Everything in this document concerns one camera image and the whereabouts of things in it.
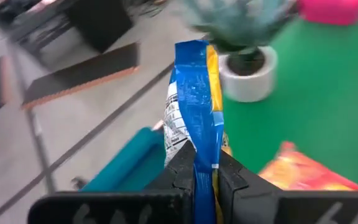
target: red packaging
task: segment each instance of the red packaging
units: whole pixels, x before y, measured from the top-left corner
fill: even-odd
[[[358,190],[358,184],[296,151],[291,142],[282,144],[259,175],[283,190]]]

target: green table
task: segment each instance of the green table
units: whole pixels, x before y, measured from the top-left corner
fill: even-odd
[[[264,101],[224,97],[234,157],[258,172],[282,141],[358,183],[358,24],[290,24],[273,42],[275,91]]]

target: potted plant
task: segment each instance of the potted plant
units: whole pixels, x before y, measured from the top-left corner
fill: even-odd
[[[184,0],[185,19],[219,53],[224,94],[255,102],[273,90],[277,54],[268,44],[296,14],[295,0]]]

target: succulent plant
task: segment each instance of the succulent plant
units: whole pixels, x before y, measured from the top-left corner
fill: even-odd
[[[190,26],[221,53],[252,55],[294,15],[295,0],[182,0]]]

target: white pot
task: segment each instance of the white pot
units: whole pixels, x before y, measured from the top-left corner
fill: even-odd
[[[219,56],[219,73],[224,94],[239,102],[260,101],[273,91],[277,54],[271,47],[259,47],[265,56],[265,63],[260,70],[249,76],[239,76],[227,65],[228,55]]]

